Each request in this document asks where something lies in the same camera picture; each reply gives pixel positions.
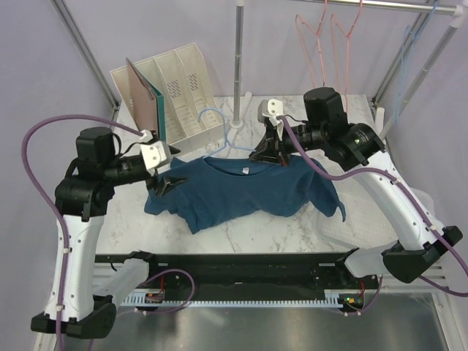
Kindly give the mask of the blue t shirt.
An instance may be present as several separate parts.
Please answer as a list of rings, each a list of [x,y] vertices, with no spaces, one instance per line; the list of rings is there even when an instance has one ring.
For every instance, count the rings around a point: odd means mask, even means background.
[[[326,217],[346,213],[331,180],[301,156],[292,156],[285,167],[248,159],[174,159],[165,176],[184,182],[166,195],[150,191],[144,211],[175,214],[193,234],[256,211],[289,217],[307,203]]]

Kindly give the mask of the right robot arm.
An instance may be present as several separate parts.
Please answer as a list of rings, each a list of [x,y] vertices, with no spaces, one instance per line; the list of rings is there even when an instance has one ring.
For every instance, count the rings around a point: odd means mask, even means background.
[[[444,225],[422,204],[369,125],[347,120],[341,95],[333,88],[314,88],[304,94],[303,103],[307,119],[295,127],[289,125],[281,101],[264,99],[260,103],[257,119],[265,126],[265,134],[249,158],[286,166],[298,152],[326,179],[354,178],[397,235],[393,243],[346,253],[344,264],[334,271],[336,282],[349,288],[361,277],[390,274],[409,284],[423,279],[446,252],[466,270],[467,264],[454,249],[463,238],[460,229]]]

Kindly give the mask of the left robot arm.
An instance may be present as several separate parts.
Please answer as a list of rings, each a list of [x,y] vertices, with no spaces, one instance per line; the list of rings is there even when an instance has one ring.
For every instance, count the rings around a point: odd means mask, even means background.
[[[134,156],[116,153],[114,142],[107,127],[84,129],[76,139],[77,157],[55,190],[56,272],[44,311],[31,320],[34,332],[103,339],[127,296],[140,284],[154,287],[160,280],[160,269],[151,264],[154,254],[132,252],[104,284],[93,288],[97,241],[115,188],[143,181],[149,190],[165,195],[184,182],[158,177],[158,169],[170,164],[179,149],[154,131],[143,131],[140,153]]]

